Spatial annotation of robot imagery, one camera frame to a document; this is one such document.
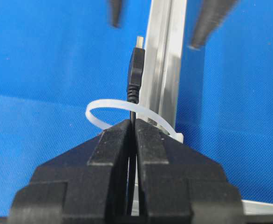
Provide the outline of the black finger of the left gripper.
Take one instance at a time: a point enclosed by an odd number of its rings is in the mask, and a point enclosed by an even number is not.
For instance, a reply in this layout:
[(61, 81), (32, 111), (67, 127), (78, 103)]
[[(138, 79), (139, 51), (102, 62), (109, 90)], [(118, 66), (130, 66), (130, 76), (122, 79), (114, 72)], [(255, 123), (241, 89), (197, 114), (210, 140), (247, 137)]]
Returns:
[(191, 36), (189, 47), (200, 49), (224, 21), (238, 0), (204, 0)]
[(124, 0), (108, 0), (108, 6), (110, 8), (110, 24), (114, 28), (121, 27), (121, 16), (124, 3)]

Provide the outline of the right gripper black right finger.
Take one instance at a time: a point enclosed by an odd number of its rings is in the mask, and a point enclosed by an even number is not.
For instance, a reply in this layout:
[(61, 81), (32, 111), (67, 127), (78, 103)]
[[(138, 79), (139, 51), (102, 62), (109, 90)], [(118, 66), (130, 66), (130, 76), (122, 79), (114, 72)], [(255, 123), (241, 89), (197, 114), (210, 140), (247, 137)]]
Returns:
[(243, 224), (241, 195), (222, 166), (138, 119), (141, 213), (149, 224)]

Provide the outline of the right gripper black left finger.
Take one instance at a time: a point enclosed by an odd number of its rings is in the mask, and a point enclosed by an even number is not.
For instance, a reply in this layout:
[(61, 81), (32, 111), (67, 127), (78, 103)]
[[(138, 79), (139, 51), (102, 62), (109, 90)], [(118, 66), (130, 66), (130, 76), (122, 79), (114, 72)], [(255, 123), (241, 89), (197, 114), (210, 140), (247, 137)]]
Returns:
[(127, 210), (131, 122), (39, 165), (10, 209), (10, 224), (109, 224)]

